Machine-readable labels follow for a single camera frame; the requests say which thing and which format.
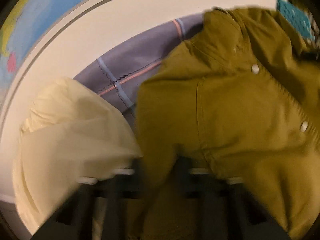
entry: jacket button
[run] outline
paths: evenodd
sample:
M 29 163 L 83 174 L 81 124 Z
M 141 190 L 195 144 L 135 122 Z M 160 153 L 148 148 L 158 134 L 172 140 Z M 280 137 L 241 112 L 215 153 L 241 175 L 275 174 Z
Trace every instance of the jacket button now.
M 254 64 L 252 66 L 252 73 L 253 74 L 258 74 L 259 73 L 259 66 L 257 64 Z
M 305 132 L 306 129 L 308 128 L 308 122 L 307 121 L 304 121 L 301 125 L 301 132 Z

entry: world map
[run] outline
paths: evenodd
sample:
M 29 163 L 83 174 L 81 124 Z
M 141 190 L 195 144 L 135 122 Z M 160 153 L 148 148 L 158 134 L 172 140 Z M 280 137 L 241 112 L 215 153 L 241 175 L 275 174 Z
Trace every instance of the world map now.
M 19 0 L 0 29 L 0 110 L 7 90 L 36 41 L 83 0 Z

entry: olive green jacket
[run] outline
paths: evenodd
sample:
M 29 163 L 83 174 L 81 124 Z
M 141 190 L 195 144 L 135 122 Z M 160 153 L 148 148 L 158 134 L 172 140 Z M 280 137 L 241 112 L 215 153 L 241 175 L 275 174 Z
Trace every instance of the olive green jacket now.
M 170 180 L 173 145 L 218 178 L 241 177 L 292 239 L 320 211 L 320 64 L 279 12 L 213 10 L 137 100 L 150 196 L 129 209 L 144 239 L 192 239 L 196 206 Z

